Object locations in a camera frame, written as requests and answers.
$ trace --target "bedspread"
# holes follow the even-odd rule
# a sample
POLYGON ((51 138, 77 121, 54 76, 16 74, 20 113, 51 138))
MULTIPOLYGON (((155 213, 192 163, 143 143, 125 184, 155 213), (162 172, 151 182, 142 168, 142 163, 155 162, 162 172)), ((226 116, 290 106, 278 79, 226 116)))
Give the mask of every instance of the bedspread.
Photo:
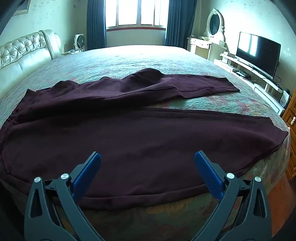
MULTIPOLYGON (((0 101, 0 126, 14 110, 26 90, 52 87, 58 81, 77 83, 99 80, 103 76, 124 78, 144 68, 164 74, 198 74, 226 77, 239 93, 217 94, 195 99, 173 99, 154 107, 213 110, 252 116, 270 117, 275 126, 289 131, 284 121, 249 86, 213 63, 184 49, 164 46, 121 46, 61 56, 36 70, 0 101)), ((260 176, 267 192, 285 172, 290 154, 290 134, 278 151, 259 161, 242 178, 260 176)), ((122 211, 84 210, 92 225, 107 240, 189 240, 202 227, 217 201, 209 193, 178 202, 148 208, 122 211)), ((230 225, 239 207, 234 206, 226 226, 230 225)), ((71 227, 63 218, 65 226, 71 227)))

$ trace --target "tv screen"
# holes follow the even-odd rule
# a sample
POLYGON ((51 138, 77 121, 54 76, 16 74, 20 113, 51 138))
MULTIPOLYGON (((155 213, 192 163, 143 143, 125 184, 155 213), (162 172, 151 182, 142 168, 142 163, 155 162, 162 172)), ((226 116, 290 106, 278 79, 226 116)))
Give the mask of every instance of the tv screen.
POLYGON ((254 68, 274 78, 281 45, 269 39, 240 32, 236 56, 249 62, 254 68))

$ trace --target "metal bolt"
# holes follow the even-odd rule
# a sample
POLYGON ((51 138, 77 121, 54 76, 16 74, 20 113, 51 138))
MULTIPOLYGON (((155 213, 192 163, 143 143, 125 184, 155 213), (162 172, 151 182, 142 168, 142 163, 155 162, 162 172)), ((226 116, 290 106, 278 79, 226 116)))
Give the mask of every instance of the metal bolt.
POLYGON ((227 173, 226 175, 229 179, 234 179, 234 175, 232 173, 227 173))
POLYGON ((69 177, 69 174, 68 173, 64 173, 63 175, 61 175, 61 178, 63 180, 67 179, 69 177))
POLYGON ((255 181, 256 182, 261 182, 261 178, 260 177, 255 177, 255 181))
POLYGON ((34 179, 34 182, 36 182, 36 183, 38 183, 38 182, 40 182, 41 181, 41 178, 40 177, 36 177, 35 179, 34 179))

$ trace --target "brown wooden cabinet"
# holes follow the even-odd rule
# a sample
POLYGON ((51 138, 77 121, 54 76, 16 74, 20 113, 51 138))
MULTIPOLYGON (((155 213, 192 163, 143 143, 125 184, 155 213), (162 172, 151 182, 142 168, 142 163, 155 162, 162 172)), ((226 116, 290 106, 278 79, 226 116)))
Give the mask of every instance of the brown wooden cabinet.
POLYGON ((296 176, 296 89, 282 118, 291 132, 290 159, 286 170, 287 177, 291 180, 296 176))

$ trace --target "blue gripper pad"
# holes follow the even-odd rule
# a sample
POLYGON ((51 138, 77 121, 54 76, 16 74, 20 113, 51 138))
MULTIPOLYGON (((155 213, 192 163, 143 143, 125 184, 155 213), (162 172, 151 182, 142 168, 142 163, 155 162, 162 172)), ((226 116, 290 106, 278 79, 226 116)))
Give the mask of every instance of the blue gripper pad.
POLYGON ((224 197, 223 181, 221 180, 221 175, 218 175, 213 168, 213 166, 216 167, 218 164, 212 163, 202 151, 196 152, 194 162, 211 195, 221 201, 224 197))
POLYGON ((72 171, 71 177, 75 179, 72 184, 71 195, 74 200, 83 198, 100 167, 101 155, 93 152, 84 164, 77 165, 72 171))

